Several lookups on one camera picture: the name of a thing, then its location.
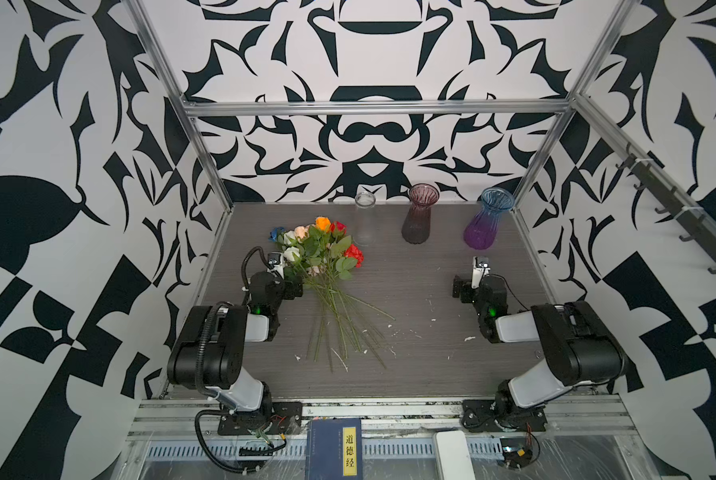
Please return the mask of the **blue purple glass vase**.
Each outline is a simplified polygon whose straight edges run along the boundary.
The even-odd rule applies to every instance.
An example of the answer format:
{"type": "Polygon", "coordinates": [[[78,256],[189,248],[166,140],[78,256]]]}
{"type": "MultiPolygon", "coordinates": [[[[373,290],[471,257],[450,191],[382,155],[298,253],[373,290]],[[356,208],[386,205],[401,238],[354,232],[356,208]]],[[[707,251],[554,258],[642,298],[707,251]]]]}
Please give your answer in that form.
{"type": "Polygon", "coordinates": [[[463,239],[475,250],[487,250],[496,240],[501,216],[514,207],[515,198],[503,188],[490,187],[481,193],[479,203],[481,210],[466,227],[463,239]]]}

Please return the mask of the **blue book yellow label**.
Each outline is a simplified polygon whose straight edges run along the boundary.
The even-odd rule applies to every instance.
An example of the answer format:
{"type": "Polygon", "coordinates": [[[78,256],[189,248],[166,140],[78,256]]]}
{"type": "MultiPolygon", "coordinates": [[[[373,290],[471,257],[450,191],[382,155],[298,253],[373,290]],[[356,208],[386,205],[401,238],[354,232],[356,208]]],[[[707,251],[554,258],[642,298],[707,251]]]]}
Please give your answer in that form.
{"type": "Polygon", "coordinates": [[[360,418],[316,419],[309,424],[307,480],[362,479],[363,464],[360,418]]]}

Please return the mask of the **clear glass vase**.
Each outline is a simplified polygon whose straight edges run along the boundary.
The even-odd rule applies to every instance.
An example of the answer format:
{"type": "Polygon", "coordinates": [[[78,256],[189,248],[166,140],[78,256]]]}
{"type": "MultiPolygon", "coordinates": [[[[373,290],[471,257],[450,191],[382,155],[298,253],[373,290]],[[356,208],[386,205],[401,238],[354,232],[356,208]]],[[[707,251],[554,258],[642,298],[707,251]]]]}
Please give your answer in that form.
{"type": "Polygon", "coordinates": [[[361,247],[372,243],[375,236],[376,196],[368,191],[359,192],[355,197],[356,215],[354,240],[361,247]]]}

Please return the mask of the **dark purple glass vase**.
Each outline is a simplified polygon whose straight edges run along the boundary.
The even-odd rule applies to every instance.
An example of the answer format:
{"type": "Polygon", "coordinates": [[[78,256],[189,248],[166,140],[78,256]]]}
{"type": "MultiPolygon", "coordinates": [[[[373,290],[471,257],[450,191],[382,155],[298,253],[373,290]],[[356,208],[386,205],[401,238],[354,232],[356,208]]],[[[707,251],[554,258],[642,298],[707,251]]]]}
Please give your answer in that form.
{"type": "Polygon", "coordinates": [[[428,183],[414,185],[408,191],[410,208],[402,226],[402,237],[410,244],[422,244],[430,236],[432,207],[440,199],[439,190],[428,183]]]}

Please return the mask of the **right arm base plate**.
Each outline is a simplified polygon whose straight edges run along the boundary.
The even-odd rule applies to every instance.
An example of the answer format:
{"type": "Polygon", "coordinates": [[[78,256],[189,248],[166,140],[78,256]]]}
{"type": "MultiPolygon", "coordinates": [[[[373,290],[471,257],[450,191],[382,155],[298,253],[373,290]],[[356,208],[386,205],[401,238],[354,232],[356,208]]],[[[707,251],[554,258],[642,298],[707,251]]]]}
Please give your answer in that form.
{"type": "Polygon", "coordinates": [[[471,433],[545,432],[547,417],[543,406],[520,408],[511,400],[465,400],[461,426],[471,433]]]}

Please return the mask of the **bunch of artificial flowers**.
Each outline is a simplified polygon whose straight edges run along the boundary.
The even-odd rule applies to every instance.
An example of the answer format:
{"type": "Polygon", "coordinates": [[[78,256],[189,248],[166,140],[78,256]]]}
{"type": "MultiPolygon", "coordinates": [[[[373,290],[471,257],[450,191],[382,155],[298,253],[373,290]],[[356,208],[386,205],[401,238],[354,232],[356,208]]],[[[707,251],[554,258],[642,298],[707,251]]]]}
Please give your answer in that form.
{"type": "Polygon", "coordinates": [[[335,363],[347,368],[350,355],[360,353],[383,366],[380,350],[385,339],[369,315],[389,320],[393,316],[345,289],[365,260],[348,227],[319,216],[293,229],[276,227],[270,239],[282,254],[283,273],[312,293],[317,302],[307,356],[314,361],[324,357],[330,368],[335,363]]]}

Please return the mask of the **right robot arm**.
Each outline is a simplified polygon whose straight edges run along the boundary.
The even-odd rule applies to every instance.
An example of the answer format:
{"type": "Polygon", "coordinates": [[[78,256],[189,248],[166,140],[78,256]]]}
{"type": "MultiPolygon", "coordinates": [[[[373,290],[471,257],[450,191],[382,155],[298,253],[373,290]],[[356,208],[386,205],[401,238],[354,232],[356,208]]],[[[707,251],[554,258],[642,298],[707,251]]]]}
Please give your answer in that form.
{"type": "Polygon", "coordinates": [[[492,344],[538,342],[543,358],[502,382],[494,399],[463,402],[462,425],[471,432],[545,429],[545,406],[578,387],[615,381],[628,357],[585,301],[539,304],[508,312],[507,281],[484,274],[479,281],[453,279],[452,296],[471,304],[481,334],[492,344]]]}

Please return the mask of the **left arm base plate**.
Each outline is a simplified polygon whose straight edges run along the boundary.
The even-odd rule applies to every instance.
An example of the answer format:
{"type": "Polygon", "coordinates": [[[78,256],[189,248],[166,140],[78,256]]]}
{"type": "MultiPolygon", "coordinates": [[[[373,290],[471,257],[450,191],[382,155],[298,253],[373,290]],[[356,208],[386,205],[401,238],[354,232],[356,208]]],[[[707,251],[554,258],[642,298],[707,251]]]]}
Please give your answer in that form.
{"type": "Polygon", "coordinates": [[[255,411],[227,413],[221,417],[220,436],[294,434],[301,430],[302,402],[263,403],[255,411]]]}

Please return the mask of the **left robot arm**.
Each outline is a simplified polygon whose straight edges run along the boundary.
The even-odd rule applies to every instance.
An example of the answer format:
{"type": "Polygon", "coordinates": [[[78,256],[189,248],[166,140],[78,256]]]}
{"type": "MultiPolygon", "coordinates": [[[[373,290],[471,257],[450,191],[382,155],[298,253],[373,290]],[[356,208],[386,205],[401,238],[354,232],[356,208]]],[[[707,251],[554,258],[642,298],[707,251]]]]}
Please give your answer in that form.
{"type": "Polygon", "coordinates": [[[271,415],[266,383],[243,366],[245,346],[274,339],[285,300],[303,295],[303,282],[273,272],[252,276],[242,304],[221,301],[191,309],[167,363],[171,384],[195,390],[238,413],[271,415]]]}

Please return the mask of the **white rectangular device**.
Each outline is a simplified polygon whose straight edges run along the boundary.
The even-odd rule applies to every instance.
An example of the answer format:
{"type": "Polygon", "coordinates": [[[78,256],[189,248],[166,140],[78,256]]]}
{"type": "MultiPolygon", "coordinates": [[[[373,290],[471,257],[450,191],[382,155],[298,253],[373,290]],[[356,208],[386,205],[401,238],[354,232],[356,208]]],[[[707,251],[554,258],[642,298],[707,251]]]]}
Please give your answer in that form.
{"type": "Polygon", "coordinates": [[[475,480],[466,435],[460,430],[433,435],[436,467],[440,480],[475,480]]]}

